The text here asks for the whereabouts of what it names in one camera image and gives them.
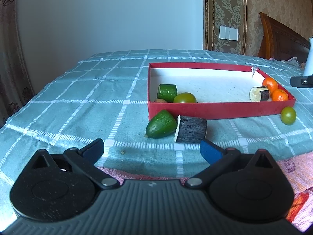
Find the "white cylinder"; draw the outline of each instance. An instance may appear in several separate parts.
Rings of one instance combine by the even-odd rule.
[[[311,76],[313,75],[313,37],[310,38],[310,51],[309,51],[309,55],[308,55],[308,59],[306,60],[306,66],[304,68],[304,73],[303,76],[307,77],[307,76]]]

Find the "gray ribbed surface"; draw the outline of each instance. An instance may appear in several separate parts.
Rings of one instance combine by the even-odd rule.
[[[126,180],[115,190],[103,191],[88,211],[59,223],[18,219],[4,235],[272,235],[301,234],[287,221],[266,225],[243,224],[222,216],[201,191],[178,180]]]

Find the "green cherry tomato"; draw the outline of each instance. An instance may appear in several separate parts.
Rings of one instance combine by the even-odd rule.
[[[284,107],[281,111],[281,121],[286,125],[291,125],[297,119],[297,114],[293,107]]]
[[[174,98],[174,103],[194,103],[197,102],[195,96],[191,93],[181,93]]]

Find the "checkered tablecloth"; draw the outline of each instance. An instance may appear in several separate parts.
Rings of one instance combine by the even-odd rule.
[[[174,144],[173,135],[144,137],[148,123],[147,75],[150,62],[215,62],[256,65],[296,98],[297,120],[284,125],[279,115],[208,121],[209,139],[245,153],[258,148],[276,160],[313,150],[313,90],[292,88],[299,68],[204,50],[137,50],[93,55],[46,85],[0,130],[0,231],[15,220],[9,191],[37,149],[51,154],[105,142],[97,166],[133,174],[188,177],[208,164],[195,144]]]

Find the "black robotic claw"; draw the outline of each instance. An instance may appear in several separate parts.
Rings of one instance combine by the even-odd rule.
[[[301,234],[284,219],[292,187],[264,149],[241,154],[203,140],[200,153],[210,166],[185,186],[120,186],[94,166],[103,152],[101,139],[58,155],[38,150],[11,189],[18,219],[3,234]]]

